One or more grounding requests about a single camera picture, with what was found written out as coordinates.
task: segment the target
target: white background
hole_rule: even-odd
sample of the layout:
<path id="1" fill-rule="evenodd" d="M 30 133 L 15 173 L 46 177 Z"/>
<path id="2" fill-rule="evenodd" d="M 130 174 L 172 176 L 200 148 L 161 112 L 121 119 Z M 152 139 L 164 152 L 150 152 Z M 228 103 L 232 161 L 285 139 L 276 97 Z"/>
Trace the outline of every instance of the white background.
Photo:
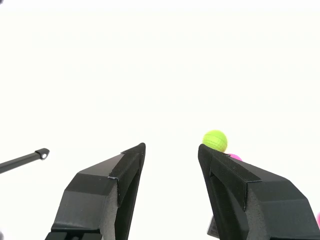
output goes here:
<path id="1" fill-rule="evenodd" d="M 205 132 L 319 204 L 318 0 L 4 0 L 0 175 L 6 240 L 44 240 L 74 175 L 145 142 L 130 240 L 210 240 Z"/>

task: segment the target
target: green ball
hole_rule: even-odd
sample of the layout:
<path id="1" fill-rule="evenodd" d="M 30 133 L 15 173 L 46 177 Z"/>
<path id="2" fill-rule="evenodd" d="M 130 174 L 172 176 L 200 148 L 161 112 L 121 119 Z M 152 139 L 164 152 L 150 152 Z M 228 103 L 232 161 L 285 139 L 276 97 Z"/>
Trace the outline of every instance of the green ball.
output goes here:
<path id="1" fill-rule="evenodd" d="M 228 146 L 228 140 L 226 135 L 219 130 L 212 130 L 207 132 L 202 140 L 202 143 L 209 148 L 217 150 L 219 152 L 225 152 Z"/>

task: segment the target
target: metal rod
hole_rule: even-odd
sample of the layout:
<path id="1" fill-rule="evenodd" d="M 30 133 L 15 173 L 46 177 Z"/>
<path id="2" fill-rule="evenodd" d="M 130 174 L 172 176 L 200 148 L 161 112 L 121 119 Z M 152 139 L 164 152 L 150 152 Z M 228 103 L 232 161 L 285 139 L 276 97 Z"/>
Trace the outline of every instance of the metal rod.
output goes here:
<path id="1" fill-rule="evenodd" d="M 0 174 L 5 173 L 7 171 L 10 171 L 12 169 L 18 168 L 22 165 L 31 163 L 35 160 L 44 160 L 49 155 L 50 151 L 46 148 L 39 149 L 35 151 L 34 153 L 18 157 L 16 159 L 6 161 L 3 163 L 0 163 Z"/>

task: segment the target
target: black plastic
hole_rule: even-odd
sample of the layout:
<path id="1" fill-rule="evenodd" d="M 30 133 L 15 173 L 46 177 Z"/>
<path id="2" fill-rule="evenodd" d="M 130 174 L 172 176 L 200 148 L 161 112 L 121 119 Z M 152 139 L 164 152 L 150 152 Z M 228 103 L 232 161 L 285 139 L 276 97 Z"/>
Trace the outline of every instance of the black plastic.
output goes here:
<path id="1" fill-rule="evenodd" d="M 307 198 L 286 178 L 201 144 L 198 159 L 221 240 L 320 240 Z"/>
<path id="2" fill-rule="evenodd" d="M 141 143 L 77 173 L 46 240 L 127 240 L 145 152 Z"/>
<path id="3" fill-rule="evenodd" d="M 35 160 L 44 160 L 48 157 L 50 151 L 46 148 L 39 149 L 34 153 L 18 157 L 16 159 L 0 163 L 0 174 L 18 168 L 22 165 L 31 163 Z"/>

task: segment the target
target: rod tip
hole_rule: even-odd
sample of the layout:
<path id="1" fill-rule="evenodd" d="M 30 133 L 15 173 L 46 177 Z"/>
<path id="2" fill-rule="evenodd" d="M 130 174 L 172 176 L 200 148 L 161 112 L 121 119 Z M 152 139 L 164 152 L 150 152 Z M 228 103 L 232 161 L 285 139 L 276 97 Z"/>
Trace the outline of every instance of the rod tip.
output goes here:
<path id="1" fill-rule="evenodd" d="M 45 160 L 48 157 L 50 151 L 47 148 L 42 148 L 42 149 L 35 151 L 35 153 L 40 155 L 41 160 Z"/>

